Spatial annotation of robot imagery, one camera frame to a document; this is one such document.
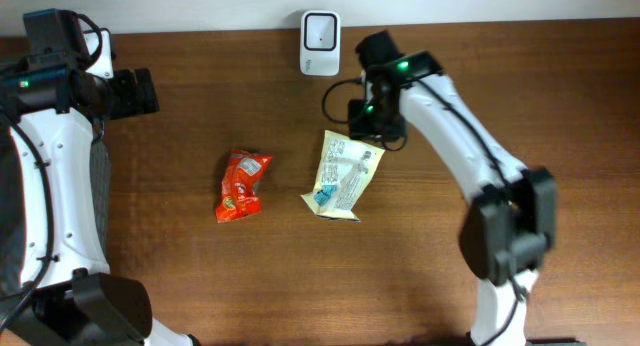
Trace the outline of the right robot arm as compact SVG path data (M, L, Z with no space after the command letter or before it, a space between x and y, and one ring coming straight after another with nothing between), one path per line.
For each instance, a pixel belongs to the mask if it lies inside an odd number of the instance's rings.
M471 345L525 345L527 304L555 245L557 186L484 128L451 77L427 51L403 54L389 32L355 48L366 95L349 106L349 136L388 149L414 127L458 183L467 202L459 247L478 280Z

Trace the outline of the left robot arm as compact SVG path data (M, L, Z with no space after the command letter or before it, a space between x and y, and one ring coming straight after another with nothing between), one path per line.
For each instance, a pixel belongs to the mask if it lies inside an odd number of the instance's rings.
M24 15L30 51L1 64L1 328L30 345L193 345L106 259L110 120L155 113L149 70L115 70L112 37L63 9Z

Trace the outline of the cream chips bag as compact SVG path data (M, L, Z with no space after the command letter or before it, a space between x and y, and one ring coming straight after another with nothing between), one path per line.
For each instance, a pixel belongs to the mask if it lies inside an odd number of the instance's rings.
M301 198L317 217L359 222L353 208L384 153L379 147L326 130L313 189Z

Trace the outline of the red snack packet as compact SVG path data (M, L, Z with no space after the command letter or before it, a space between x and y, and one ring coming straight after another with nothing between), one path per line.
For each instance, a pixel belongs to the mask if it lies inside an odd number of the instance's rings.
M273 157L232 149L221 182L218 223L240 220L262 210L258 185Z

